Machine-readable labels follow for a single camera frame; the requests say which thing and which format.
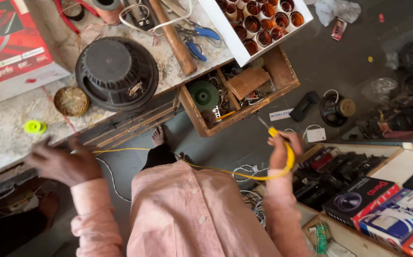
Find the white switch box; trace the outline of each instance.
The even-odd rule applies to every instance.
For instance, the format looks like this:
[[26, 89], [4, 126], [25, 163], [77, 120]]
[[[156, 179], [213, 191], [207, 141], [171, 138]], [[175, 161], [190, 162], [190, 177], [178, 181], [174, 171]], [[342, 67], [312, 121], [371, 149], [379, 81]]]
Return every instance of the white switch box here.
[[309, 130], [306, 131], [306, 137], [308, 138], [308, 142], [310, 142], [310, 143], [324, 141], [324, 140], [327, 139], [325, 137], [325, 129], [324, 128], [309, 129]]

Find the blue box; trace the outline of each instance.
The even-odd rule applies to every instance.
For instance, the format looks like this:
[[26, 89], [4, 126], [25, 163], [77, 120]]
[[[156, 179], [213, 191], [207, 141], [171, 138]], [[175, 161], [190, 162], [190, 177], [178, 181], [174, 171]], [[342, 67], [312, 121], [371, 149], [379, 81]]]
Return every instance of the blue box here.
[[401, 251], [413, 233], [413, 190], [402, 189], [359, 221], [362, 233]]

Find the green grinding disc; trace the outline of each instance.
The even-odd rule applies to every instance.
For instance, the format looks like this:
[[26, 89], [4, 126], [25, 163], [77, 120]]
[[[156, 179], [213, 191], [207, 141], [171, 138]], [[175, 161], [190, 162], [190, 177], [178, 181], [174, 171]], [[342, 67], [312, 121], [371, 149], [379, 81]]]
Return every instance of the green grinding disc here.
[[189, 87], [189, 93], [199, 112], [213, 110], [219, 102], [216, 87], [208, 81], [198, 81]]

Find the hand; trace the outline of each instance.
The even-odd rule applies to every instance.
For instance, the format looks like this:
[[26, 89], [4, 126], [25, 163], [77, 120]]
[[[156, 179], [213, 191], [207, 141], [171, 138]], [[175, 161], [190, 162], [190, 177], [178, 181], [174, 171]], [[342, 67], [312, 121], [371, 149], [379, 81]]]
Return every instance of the hand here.
[[69, 187], [102, 177], [102, 170], [93, 153], [79, 143], [78, 138], [68, 139], [68, 145], [76, 150], [70, 154], [66, 150], [48, 146], [50, 138], [32, 146], [32, 152], [25, 162], [40, 171], [40, 177], [60, 181]]
[[278, 130], [278, 135], [268, 138], [268, 144], [274, 147], [273, 153], [270, 156], [270, 169], [283, 169], [286, 167], [287, 150], [284, 141], [287, 140], [289, 146], [294, 150], [295, 159], [298, 159], [302, 154], [302, 139], [295, 132], [283, 132]]

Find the open drawer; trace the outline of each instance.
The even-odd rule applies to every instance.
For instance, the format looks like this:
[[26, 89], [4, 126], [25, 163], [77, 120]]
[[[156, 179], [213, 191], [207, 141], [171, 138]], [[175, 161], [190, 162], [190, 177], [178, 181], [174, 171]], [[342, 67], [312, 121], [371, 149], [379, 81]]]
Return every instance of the open drawer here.
[[[191, 119], [195, 129], [201, 137], [211, 137], [212, 135], [222, 131], [235, 122], [244, 119], [258, 109], [273, 102], [277, 98], [283, 96], [300, 85], [300, 82], [297, 79], [289, 60], [287, 59], [286, 54], [281, 49], [281, 46], [269, 50], [261, 57], [264, 61], [262, 68], [270, 75], [270, 82], [272, 83], [272, 86], [274, 86], [275, 90], [266, 95], [261, 101], [256, 102], [253, 105], [246, 106], [245, 108], [241, 108], [235, 96], [229, 92], [227, 97], [229, 98], [231, 105], [235, 107], [235, 113], [227, 118], [224, 118], [221, 122], [216, 123], [213, 127], [209, 128], [206, 125], [186, 85], [181, 86], [179, 91], [179, 100], [183, 104], [187, 115]], [[227, 85], [228, 82], [221, 69], [218, 68], [215, 72], [217, 73], [216, 76], [221, 80], [221, 84]]]

